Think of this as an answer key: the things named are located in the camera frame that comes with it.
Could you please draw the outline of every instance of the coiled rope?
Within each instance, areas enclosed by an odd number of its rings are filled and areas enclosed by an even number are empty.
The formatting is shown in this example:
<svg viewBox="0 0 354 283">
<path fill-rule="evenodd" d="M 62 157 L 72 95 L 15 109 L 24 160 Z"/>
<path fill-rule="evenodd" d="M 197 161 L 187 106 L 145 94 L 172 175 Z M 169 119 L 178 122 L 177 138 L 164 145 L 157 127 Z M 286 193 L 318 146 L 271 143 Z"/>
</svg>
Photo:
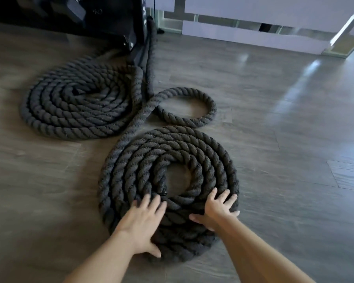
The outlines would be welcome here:
<svg viewBox="0 0 354 283">
<path fill-rule="evenodd" d="M 193 129 L 214 118 L 216 105 L 212 98 L 200 90 L 181 87 L 154 94 L 156 26 L 152 18 L 147 23 L 150 38 L 145 105 L 142 69 L 97 63 L 96 53 L 43 75 L 25 95 L 20 114 L 40 133 L 65 140 L 123 132 L 101 170 L 98 197 L 103 221 L 112 233 L 133 200 L 147 193 L 152 197 L 160 194 L 168 208 L 152 240 L 160 248 L 162 259 L 186 261 L 217 240 L 213 232 L 190 221 L 189 214 L 203 214 L 206 198 L 214 187 L 219 193 L 228 188 L 238 194 L 239 182 L 228 152 L 213 138 Z M 200 99 L 209 112 L 196 119 L 171 114 L 159 104 L 173 96 Z M 178 126 L 155 129 L 134 139 L 152 112 Z M 187 191 L 168 197 L 165 172 L 174 162 L 188 166 L 192 177 Z"/>
</svg>

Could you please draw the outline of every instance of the wooden floor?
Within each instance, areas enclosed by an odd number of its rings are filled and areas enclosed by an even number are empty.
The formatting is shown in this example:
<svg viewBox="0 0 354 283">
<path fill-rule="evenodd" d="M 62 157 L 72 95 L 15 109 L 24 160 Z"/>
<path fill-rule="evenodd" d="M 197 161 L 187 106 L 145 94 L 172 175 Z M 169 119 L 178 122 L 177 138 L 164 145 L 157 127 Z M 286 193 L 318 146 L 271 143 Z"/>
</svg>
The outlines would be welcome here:
<svg viewBox="0 0 354 283">
<path fill-rule="evenodd" d="M 317 282 L 354 282 L 354 53 L 341 60 L 172 34 L 158 44 L 158 90 L 191 86 L 217 102 L 216 120 L 200 130 L 236 165 L 240 219 Z M 0 283 L 61 282 L 108 236 L 96 183 L 117 138 L 48 139 L 18 116 L 26 87 L 84 50 L 61 36 L 0 32 Z M 164 106 L 205 111 L 196 100 Z M 161 125 L 153 118 L 142 132 Z M 170 178 L 185 172 L 173 169 Z M 124 279 L 237 281 L 221 243 L 181 265 L 135 258 Z"/>
</svg>

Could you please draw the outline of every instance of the rope coil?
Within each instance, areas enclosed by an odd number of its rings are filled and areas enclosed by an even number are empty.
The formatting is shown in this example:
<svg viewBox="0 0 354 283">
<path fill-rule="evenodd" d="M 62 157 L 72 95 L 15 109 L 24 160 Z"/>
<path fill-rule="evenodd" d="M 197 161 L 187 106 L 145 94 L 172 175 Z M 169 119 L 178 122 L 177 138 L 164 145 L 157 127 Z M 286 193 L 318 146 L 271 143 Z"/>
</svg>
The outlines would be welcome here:
<svg viewBox="0 0 354 283">
<path fill-rule="evenodd" d="M 133 200 L 160 194 L 167 211 L 152 240 L 162 259 L 186 261 L 202 254 L 217 237 L 188 219 L 203 214 L 214 187 L 221 193 L 239 193 L 236 169 L 227 151 L 213 138 L 193 128 L 206 125 L 216 114 L 213 99 L 200 90 L 170 88 L 154 94 L 156 26 L 147 19 L 150 32 L 146 65 L 147 102 L 142 105 L 143 71 L 140 67 L 113 67 L 85 56 L 44 74 L 26 93 L 20 115 L 32 128 L 48 137 L 64 140 L 102 138 L 122 133 L 109 153 L 99 180 L 99 210 L 112 233 Z M 178 117 L 159 104 L 170 97 L 200 99 L 209 112 L 200 118 Z M 134 139 L 147 117 L 156 113 L 166 126 Z M 190 187 L 179 196 L 167 197 L 165 172 L 173 163 L 188 166 Z"/>
</svg>

